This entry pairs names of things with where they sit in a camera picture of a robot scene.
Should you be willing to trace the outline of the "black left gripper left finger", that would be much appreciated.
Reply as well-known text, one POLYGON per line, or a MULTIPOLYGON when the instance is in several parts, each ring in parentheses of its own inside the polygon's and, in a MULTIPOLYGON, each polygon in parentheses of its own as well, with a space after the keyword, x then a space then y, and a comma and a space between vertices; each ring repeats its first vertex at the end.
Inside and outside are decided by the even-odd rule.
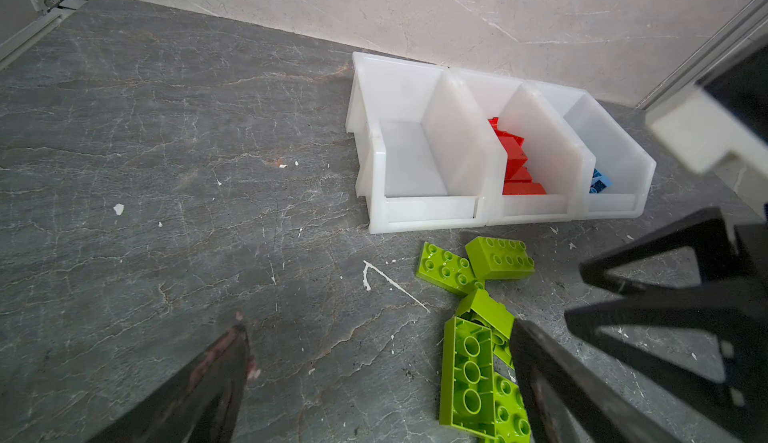
POLYGON ((92 442, 229 442, 251 363, 236 324, 92 442))

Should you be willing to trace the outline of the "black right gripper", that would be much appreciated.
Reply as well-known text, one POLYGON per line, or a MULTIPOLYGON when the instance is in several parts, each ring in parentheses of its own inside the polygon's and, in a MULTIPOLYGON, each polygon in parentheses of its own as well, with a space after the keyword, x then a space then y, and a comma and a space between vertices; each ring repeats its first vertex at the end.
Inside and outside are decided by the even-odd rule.
POLYGON ((570 332, 743 442, 767 439, 767 221, 698 210, 579 264, 584 283, 632 295, 566 312, 570 332), (682 248, 703 283, 672 289, 610 271, 682 248))

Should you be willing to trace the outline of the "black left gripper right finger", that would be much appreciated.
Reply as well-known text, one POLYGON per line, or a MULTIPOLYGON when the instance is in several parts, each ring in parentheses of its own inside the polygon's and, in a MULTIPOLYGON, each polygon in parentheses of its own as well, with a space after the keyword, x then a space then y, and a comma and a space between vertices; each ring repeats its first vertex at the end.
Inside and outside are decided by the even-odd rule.
POLYGON ((518 386, 537 442, 675 442, 536 324, 517 319, 509 339, 518 386))

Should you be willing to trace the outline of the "green lego brick small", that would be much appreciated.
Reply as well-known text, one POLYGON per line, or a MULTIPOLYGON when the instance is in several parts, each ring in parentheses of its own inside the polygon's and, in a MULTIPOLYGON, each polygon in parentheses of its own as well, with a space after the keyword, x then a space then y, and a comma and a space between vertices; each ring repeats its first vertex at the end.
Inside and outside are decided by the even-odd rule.
POLYGON ((531 426, 523 405, 519 387, 504 376, 494 374, 494 414, 495 435, 480 438, 484 443, 529 443, 531 426))

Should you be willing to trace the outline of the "green lego brick long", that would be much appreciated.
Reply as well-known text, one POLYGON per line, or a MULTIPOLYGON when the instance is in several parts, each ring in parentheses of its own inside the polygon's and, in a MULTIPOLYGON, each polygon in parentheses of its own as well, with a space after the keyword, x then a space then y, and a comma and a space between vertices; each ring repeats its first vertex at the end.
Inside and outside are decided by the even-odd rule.
POLYGON ((508 367, 514 367, 509 339, 515 317, 502 303, 495 301, 486 290, 476 289, 461 300, 455 315, 489 328, 494 355, 508 367))

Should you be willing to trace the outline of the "green lego brick top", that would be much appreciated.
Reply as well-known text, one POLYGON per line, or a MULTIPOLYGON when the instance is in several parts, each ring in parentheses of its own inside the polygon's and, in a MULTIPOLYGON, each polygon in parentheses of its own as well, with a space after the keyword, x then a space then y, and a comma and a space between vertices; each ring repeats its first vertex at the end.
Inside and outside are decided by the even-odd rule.
POLYGON ((476 237, 465 245, 475 276, 482 281, 514 281, 535 273, 535 263, 523 241, 476 237))

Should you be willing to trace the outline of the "red lego brick square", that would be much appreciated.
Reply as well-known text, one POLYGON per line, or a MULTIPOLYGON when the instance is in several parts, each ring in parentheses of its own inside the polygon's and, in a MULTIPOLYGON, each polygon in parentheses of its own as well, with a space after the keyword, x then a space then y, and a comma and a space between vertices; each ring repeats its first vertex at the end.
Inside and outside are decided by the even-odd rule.
POLYGON ((514 175, 521 167, 525 165, 528 160, 522 149, 522 143, 524 142, 524 139, 501 130, 498 126, 498 117, 490 118, 488 122, 506 152, 506 173, 509 175, 514 175))

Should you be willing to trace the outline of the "red lego brick long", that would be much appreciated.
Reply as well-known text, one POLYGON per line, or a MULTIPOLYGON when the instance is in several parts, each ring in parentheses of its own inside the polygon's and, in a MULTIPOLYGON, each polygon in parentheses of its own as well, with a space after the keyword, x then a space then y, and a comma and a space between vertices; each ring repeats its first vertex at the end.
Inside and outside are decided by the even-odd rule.
POLYGON ((546 195, 544 187, 535 182, 506 182, 503 186, 503 195, 546 195))

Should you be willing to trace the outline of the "red lego brick corner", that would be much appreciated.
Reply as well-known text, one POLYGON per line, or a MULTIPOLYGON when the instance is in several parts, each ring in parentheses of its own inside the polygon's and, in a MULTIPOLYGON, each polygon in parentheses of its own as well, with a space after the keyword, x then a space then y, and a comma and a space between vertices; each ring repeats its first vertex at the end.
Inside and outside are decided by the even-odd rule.
POLYGON ((528 172, 525 164, 528 158, 525 154, 508 154, 505 169, 505 183, 532 183, 533 178, 528 172))

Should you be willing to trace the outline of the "white right plastic bin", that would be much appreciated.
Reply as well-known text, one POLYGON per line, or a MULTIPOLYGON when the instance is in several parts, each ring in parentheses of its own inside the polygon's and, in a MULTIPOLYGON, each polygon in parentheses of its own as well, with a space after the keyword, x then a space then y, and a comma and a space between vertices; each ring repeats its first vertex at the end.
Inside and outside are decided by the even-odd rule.
POLYGON ((637 218, 642 215, 656 161, 584 90, 535 81, 544 99, 595 156, 594 169, 612 181, 600 194, 587 186, 584 219, 637 218))

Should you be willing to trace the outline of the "white plastic bin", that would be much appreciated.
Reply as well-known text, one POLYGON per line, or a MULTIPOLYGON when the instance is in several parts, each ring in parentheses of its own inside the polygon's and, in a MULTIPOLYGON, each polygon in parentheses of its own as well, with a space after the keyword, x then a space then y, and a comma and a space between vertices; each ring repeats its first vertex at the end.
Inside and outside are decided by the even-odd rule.
POLYGON ((642 215, 656 161, 584 90, 535 81, 544 99, 595 156, 594 169, 612 181, 600 194, 587 186, 584 219, 637 218, 642 215))
POLYGON ((482 227, 504 153, 467 84, 447 67, 356 52, 345 128, 372 234, 482 227))
POLYGON ((506 152, 497 136, 491 139, 494 168, 489 171, 489 226, 572 221, 587 209, 588 172, 596 157, 530 80, 454 68, 474 97, 487 124, 497 117, 498 128, 524 139, 522 151, 532 180, 543 195, 505 195, 506 152))

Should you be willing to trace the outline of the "white middle plastic bin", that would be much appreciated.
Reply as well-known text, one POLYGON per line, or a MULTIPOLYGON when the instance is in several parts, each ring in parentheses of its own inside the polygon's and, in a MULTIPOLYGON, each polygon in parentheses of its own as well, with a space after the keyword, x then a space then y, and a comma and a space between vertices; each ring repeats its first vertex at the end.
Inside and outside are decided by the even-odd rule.
POLYGON ((572 221, 587 209, 588 172, 596 157, 530 80, 454 68, 474 97, 487 124, 497 117, 498 128, 524 139, 522 151, 532 180, 543 195, 505 195, 506 152, 497 136, 491 139, 494 168, 489 171, 489 226, 572 221))

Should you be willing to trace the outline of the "white left plastic bin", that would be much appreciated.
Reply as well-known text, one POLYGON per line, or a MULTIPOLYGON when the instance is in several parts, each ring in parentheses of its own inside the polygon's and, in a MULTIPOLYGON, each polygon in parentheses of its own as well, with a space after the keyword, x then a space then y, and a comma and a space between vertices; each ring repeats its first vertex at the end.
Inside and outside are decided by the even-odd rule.
POLYGON ((345 128, 372 234, 482 227, 504 153, 467 84, 447 67, 356 52, 345 128))

